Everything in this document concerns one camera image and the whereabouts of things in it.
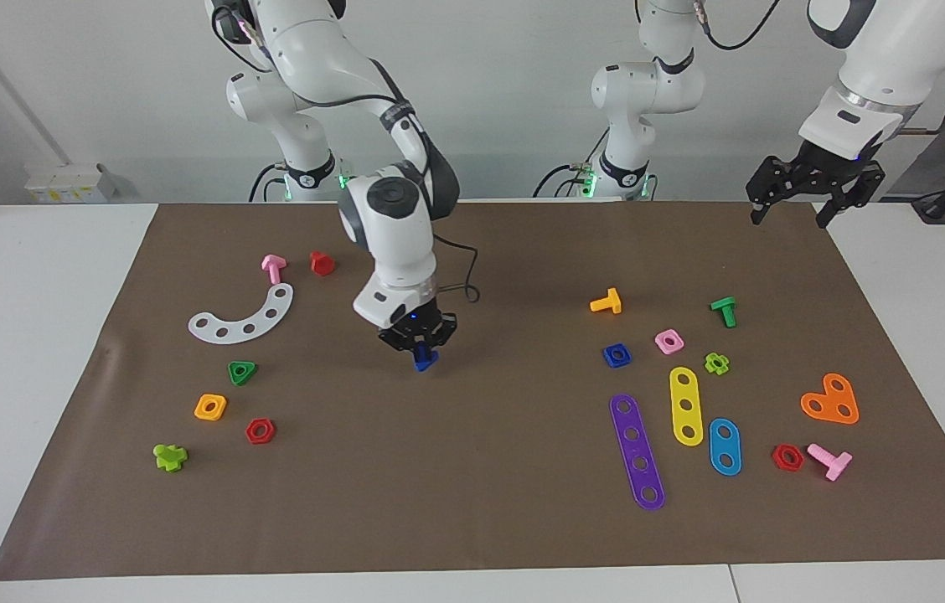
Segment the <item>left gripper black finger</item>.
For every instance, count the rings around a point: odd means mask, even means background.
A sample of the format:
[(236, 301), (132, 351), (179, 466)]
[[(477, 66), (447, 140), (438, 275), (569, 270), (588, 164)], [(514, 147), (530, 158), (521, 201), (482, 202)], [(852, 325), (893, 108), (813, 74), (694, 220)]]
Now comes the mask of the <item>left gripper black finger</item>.
[(808, 175), (804, 162), (787, 162), (776, 156), (764, 157), (746, 183), (746, 194), (751, 202), (751, 221), (759, 225), (768, 210), (778, 202), (794, 198), (794, 191)]
[(824, 204), (816, 216), (818, 228), (828, 228), (833, 218), (847, 209), (860, 209), (860, 207), (867, 205), (885, 176), (886, 173), (879, 162), (871, 161), (860, 169), (858, 175), (848, 181), (850, 187), (845, 188), (841, 183), (831, 183), (829, 201)]

